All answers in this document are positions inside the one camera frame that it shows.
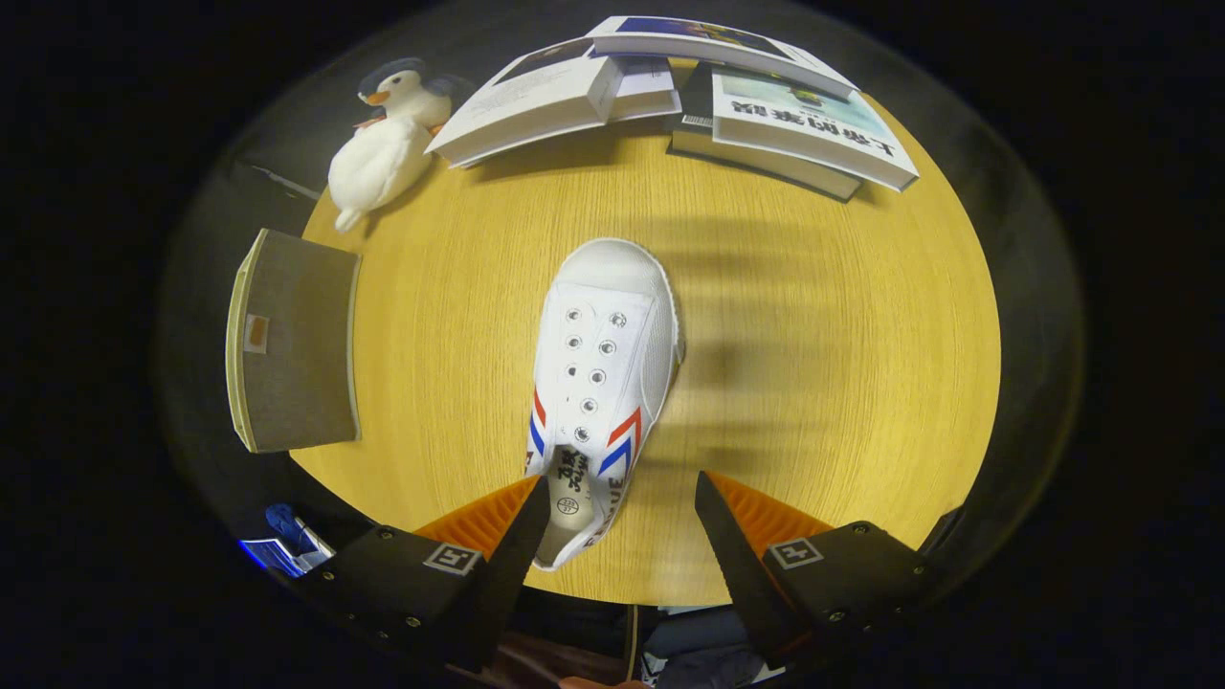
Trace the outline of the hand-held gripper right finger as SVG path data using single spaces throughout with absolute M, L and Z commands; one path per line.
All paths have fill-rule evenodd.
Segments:
M 831 526 L 706 470 L 693 506 L 748 644 L 773 668 L 858 653 L 944 588 L 940 568 L 870 521 Z

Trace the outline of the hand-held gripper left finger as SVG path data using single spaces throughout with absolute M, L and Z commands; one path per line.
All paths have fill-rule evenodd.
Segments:
M 288 586 L 383 653 L 477 673 L 510 620 L 549 504 L 548 481 L 524 477 L 414 531 L 372 526 Z

